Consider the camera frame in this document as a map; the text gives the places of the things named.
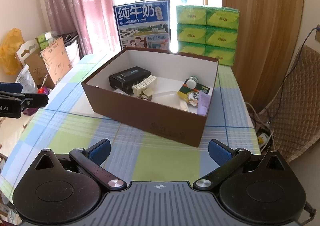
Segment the black product box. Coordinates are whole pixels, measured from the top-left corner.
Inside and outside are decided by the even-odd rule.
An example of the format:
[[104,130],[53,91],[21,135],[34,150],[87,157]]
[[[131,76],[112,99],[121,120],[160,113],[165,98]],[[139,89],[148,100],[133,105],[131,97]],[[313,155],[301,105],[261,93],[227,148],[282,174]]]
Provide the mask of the black product box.
[[113,89],[119,89],[127,94],[133,93],[132,87],[148,78],[151,72],[138,66],[110,75],[109,82]]

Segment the yellow plastic bag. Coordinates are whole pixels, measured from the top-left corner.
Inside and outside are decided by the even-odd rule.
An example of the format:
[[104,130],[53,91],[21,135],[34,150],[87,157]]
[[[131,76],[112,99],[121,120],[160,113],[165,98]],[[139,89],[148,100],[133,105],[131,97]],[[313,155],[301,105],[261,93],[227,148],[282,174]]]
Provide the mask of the yellow plastic bag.
[[13,28],[5,36],[0,47],[1,68],[5,74],[14,75],[19,71],[21,64],[16,53],[23,44],[22,31],[18,28]]

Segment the white green medicine bottle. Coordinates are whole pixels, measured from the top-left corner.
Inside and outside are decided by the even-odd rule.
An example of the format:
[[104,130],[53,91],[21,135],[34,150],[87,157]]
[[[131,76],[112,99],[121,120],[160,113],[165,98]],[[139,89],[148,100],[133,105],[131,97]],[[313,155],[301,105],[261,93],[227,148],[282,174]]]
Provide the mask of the white green medicine bottle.
[[187,81],[185,82],[186,86],[189,89],[195,89],[198,83],[198,78],[196,76],[191,76],[187,79]]

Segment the plaid tablecloth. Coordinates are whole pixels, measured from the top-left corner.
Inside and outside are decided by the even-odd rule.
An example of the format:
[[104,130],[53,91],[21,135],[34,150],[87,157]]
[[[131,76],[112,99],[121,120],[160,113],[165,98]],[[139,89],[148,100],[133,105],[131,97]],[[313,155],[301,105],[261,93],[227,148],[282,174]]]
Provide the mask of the plaid tablecloth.
[[103,168],[126,182],[132,180],[190,182],[217,167],[208,154],[208,143],[217,139],[229,147],[243,147],[259,154],[254,126],[249,118],[236,78],[230,67],[220,66],[210,111],[199,147],[164,139],[95,113],[81,82],[105,62],[101,56],[85,56],[49,96],[49,104],[18,127],[17,119],[6,119],[1,142],[18,138],[1,171],[1,192],[11,198],[14,188],[45,148],[68,153],[89,147],[103,138],[111,142],[111,154]]

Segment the purple cream tube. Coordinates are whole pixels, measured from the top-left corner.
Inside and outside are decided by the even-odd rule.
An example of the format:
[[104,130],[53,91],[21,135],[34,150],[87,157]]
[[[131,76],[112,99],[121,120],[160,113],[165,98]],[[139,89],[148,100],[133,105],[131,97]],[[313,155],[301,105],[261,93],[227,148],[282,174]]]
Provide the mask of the purple cream tube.
[[198,102],[198,107],[197,107],[197,114],[206,116],[207,112],[209,110],[210,106],[210,101],[211,101],[211,96],[199,91],[199,102]]

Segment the brown cardboard storage box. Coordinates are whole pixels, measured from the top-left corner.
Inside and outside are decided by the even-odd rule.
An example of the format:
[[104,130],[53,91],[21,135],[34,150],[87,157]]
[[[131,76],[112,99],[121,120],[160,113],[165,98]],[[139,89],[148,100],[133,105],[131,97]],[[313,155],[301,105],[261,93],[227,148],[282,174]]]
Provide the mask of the brown cardboard storage box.
[[177,95],[173,100],[140,99],[130,92],[117,92],[109,77],[132,67],[150,71],[157,78],[152,96],[178,93],[184,82],[197,77],[209,88],[209,97],[217,79],[219,61],[202,55],[171,53],[166,50],[126,48],[105,62],[82,83],[94,112],[185,145],[199,147],[208,113],[195,106],[182,107]]

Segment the floor power strip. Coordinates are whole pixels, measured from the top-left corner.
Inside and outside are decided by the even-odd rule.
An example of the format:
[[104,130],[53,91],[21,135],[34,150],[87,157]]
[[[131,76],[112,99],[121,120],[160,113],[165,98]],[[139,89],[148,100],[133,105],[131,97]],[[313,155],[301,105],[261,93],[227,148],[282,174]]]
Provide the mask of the floor power strip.
[[273,131],[266,127],[260,127],[256,134],[260,152],[263,153],[267,151],[273,143]]

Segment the pink curtain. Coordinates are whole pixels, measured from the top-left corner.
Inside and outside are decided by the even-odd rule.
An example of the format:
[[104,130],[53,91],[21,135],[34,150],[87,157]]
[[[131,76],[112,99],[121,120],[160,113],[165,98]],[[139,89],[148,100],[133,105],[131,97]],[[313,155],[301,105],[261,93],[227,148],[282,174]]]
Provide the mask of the pink curtain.
[[77,32],[84,55],[119,52],[113,0],[44,0],[44,4],[51,30]]

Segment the green tissue multipack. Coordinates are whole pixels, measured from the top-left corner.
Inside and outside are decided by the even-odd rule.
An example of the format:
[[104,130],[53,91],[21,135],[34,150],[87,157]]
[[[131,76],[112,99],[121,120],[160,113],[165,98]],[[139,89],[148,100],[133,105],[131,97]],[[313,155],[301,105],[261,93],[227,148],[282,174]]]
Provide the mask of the green tissue multipack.
[[177,6],[178,51],[234,64],[240,11],[228,7]]

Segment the wooden door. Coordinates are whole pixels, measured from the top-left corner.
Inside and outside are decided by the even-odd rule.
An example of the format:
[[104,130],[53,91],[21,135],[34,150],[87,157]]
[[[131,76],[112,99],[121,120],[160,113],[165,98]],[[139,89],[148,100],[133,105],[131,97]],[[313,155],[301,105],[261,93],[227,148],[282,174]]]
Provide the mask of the wooden door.
[[222,5],[240,11],[232,69],[244,100],[260,111],[289,68],[304,0],[222,0]]

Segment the leopard print hair band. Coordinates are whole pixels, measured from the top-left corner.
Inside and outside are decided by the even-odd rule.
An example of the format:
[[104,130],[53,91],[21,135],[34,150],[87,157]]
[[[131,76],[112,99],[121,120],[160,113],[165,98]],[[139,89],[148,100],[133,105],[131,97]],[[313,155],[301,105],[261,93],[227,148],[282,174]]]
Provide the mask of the leopard print hair band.
[[143,99],[143,100],[147,100],[147,101],[151,101],[152,100],[152,94],[150,93],[145,93],[144,91],[140,92],[139,96],[137,96],[138,99]]

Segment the brown cardboard boxes pile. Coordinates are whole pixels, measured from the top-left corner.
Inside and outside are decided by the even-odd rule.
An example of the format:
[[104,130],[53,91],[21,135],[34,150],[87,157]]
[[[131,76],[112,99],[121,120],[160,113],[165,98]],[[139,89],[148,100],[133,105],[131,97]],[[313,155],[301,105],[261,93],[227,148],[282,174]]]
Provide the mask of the brown cardboard boxes pile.
[[37,86],[53,89],[80,61],[79,36],[76,32],[54,36],[46,32],[29,40],[16,52],[19,63],[29,66]]

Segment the blue milk carton box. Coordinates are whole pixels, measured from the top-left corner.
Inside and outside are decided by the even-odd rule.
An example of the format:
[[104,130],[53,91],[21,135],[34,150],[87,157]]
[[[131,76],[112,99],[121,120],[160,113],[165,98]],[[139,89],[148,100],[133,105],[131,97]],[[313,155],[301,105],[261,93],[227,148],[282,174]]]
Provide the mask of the blue milk carton box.
[[142,1],[114,6],[121,49],[170,49],[170,1]]

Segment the brown quilted chair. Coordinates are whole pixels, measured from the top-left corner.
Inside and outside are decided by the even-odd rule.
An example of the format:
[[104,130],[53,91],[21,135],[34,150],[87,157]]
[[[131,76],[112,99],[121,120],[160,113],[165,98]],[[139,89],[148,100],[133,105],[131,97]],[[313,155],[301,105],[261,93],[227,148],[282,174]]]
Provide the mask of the brown quilted chair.
[[295,70],[259,113],[270,117],[274,146],[289,163],[319,141],[319,52],[304,46]]

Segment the wall power socket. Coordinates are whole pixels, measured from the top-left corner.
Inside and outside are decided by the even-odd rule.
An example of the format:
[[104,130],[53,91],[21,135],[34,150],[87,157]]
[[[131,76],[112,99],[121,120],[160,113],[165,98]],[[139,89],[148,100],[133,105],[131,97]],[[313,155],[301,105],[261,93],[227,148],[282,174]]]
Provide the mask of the wall power socket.
[[316,27],[315,40],[320,43],[320,25],[318,24]]

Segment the white plastic bag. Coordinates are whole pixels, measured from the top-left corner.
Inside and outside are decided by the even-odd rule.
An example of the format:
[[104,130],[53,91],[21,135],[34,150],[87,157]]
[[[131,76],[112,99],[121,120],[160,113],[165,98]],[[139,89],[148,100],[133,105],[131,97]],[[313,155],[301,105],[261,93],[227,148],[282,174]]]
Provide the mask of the white plastic bag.
[[22,85],[22,93],[37,93],[37,86],[31,72],[29,71],[29,66],[25,65],[17,76],[16,83]]

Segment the green round-pattern packet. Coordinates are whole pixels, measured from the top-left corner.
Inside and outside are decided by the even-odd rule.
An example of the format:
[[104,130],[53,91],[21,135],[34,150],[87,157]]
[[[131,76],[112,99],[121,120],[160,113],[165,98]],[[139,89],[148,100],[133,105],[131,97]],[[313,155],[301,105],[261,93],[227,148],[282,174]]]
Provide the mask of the green round-pattern packet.
[[197,107],[199,103],[199,92],[208,94],[210,92],[210,88],[202,84],[196,84],[195,88],[191,89],[186,83],[184,83],[177,92],[177,95],[186,103]]

